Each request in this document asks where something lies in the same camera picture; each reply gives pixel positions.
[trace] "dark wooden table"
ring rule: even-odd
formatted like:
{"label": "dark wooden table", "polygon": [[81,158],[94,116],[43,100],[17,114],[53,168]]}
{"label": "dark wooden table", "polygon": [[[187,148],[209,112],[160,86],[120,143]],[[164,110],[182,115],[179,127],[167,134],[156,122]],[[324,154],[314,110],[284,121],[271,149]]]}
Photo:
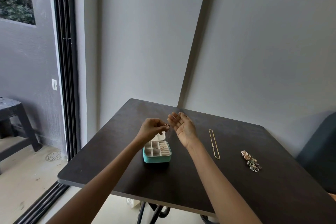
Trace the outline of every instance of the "dark wooden table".
{"label": "dark wooden table", "polygon": [[[262,126],[137,99],[130,99],[62,169],[59,182],[83,187],[133,140],[145,118],[166,120],[173,111],[194,121],[214,162],[263,224],[336,223],[336,202]],[[220,160],[213,155],[210,128]],[[139,151],[111,194],[213,216],[195,166],[173,129],[167,141],[170,163],[146,164]],[[260,172],[249,169],[242,150],[258,160]]]}

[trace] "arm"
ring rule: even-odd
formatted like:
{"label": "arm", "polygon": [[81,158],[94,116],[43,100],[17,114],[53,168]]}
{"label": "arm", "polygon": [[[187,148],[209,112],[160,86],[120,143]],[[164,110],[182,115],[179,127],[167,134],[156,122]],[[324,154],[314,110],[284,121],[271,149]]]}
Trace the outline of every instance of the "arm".
{"label": "arm", "polygon": [[47,223],[91,223],[134,155],[156,134],[168,129],[160,119],[146,119],[135,139]]}
{"label": "arm", "polygon": [[168,116],[168,122],[187,148],[219,222],[260,224],[256,214],[209,156],[191,119],[181,112],[173,112]]}

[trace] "floor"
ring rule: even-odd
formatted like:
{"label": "floor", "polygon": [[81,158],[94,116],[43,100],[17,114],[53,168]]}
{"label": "floor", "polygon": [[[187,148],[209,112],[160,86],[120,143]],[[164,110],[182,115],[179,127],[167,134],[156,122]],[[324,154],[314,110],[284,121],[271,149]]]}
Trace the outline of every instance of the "floor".
{"label": "floor", "polygon": [[[40,219],[39,224],[45,224],[73,195],[80,189],[70,187],[52,206],[51,209]],[[111,223],[136,223],[140,204],[131,208],[126,203],[126,198],[109,195],[92,224],[111,224]],[[146,204],[141,223],[147,224],[153,216],[153,210]],[[164,219],[158,218],[157,224],[204,224],[199,214],[185,212],[182,210],[171,209],[168,216]]]}
{"label": "floor", "polygon": [[[0,150],[22,139],[0,139]],[[41,150],[34,152],[29,145],[0,162],[1,223],[13,223],[57,180],[57,174],[67,163],[62,158],[47,160],[49,154],[57,151],[59,150],[52,146],[43,146]]]}

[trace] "hand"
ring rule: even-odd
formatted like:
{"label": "hand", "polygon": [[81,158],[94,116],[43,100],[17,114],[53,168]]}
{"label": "hand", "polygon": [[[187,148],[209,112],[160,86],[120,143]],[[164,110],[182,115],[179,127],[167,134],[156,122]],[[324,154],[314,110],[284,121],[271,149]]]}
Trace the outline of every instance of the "hand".
{"label": "hand", "polygon": [[141,125],[141,128],[133,141],[139,144],[142,148],[145,143],[152,140],[157,134],[162,135],[162,132],[167,132],[168,129],[169,125],[165,124],[162,120],[147,118]]}
{"label": "hand", "polygon": [[195,125],[183,112],[179,112],[178,114],[172,112],[168,115],[167,120],[174,128],[178,138],[185,148],[187,148],[191,142],[198,140]]}

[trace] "forearm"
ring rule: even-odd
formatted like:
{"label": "forearm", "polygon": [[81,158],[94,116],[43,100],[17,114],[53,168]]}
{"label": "forearm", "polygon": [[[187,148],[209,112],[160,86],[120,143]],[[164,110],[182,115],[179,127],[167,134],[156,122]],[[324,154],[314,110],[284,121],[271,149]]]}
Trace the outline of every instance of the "forearm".
{"label": "forearm", "polygon": [[225,178],[198,140],[187,148],[220,223],[258,223],[261,221]]}
{"label": "forearm", "polygon": [[48,221],[48,224],[91,223],[140,148],[136,143],[130,143],[107,167],[68,201]]}

